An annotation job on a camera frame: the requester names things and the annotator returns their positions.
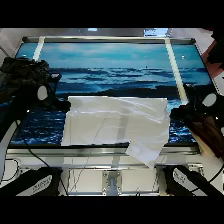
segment sky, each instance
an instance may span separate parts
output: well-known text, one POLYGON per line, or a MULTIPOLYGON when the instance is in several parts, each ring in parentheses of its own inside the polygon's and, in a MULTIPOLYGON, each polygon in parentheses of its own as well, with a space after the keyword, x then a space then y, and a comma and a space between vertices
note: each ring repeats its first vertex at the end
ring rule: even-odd
MULTIPOLYGON (((36 46, 23 44, 17 57, 31 58, 36 46)), ((172 48, 179 68, 204 68, 194 45, 172 48)), ((51 68, 171 68, 165 44, 44 43, 39 60, 51 68)))

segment white cloth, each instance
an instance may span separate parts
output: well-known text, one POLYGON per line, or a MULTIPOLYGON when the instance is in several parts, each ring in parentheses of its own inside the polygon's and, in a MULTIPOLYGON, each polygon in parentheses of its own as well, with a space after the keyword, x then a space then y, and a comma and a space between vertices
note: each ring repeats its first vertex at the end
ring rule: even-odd
POLYGON ((167 99, 72 96, 61 145, 130 142, 126 153, 149 167, 169 137, 167 99))

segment ocean image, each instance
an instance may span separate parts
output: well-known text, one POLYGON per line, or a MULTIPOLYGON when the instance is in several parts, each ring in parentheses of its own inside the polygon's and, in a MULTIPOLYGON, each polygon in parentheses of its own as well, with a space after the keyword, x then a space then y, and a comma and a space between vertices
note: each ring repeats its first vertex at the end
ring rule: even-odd
MULTIPOLYGON (((31 47, 33 49, 32 43, 23 44, 17 57, 26 55, 31 47)), ((173 51, 183 83, 194 84, 201 95, 214 91, 193 45, 174 45, 173 51)), ((169 111, 181 104, 164 44, 45 43, 39 60, 49 63, 51 73, 62 74, 56 92, 59 98, 165 97, 169 111)), ((64 122, 65 113, 36 107, 23 122, 23 135, 29 144, 60 144, 64 122)), ((195 140, 187 127, 171 120, 169 142, 192 141, 195 140)), ((19 134, 15 134, 11 144, 24 143, 19 134)))

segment crumpled white towel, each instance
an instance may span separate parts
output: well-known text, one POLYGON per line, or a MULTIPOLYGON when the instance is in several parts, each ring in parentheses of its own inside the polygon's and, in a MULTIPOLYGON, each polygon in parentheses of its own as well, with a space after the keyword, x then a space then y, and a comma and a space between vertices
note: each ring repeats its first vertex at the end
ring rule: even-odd
POLYGON ((169 138, 167 99, 72 96, 61 145, 130 142, 126 153, 154 166, 169 138))

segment white tape strip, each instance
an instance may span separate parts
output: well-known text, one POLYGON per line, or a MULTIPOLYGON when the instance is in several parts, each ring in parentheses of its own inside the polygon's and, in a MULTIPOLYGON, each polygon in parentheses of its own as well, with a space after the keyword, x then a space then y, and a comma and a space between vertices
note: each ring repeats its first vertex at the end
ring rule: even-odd
POLYGON ((40 57, 40 52, 43 48, 43 45, 44 45, 44 39, 45 37, 39 37, 39 42, 38 42, 38 45, 37 45, 37 48, 34 52, 34 55, 33 55, 33 59, 35 61, 38 61, 39 57, 40 57))
POLYGON ((172 49, 169 38, 165 38, 165 44, 166 44, 166 49, 168 51, 170 64, 171 64, 171 67, 173 69, 173 74, 174 74, 174 77, 175 77, 175 80, 176 80, 176 83, 177 83, 177 88, 178 88, 178 92, 179 92, 179 95, 180 95, 180 99, 181 99, 183 104, 187 104, 188 103, 187 95, 186 95, 185 89, 183 87, 183 82, 182 82, 182 79, 181 79, 181 75, 180 75, 180 72, 179 72, 179 69, 178 69, 178 66, 177 66, 177 62, 176 62, 175 55, 174 55, 174 52, 173 52, 173 49, 172 49))

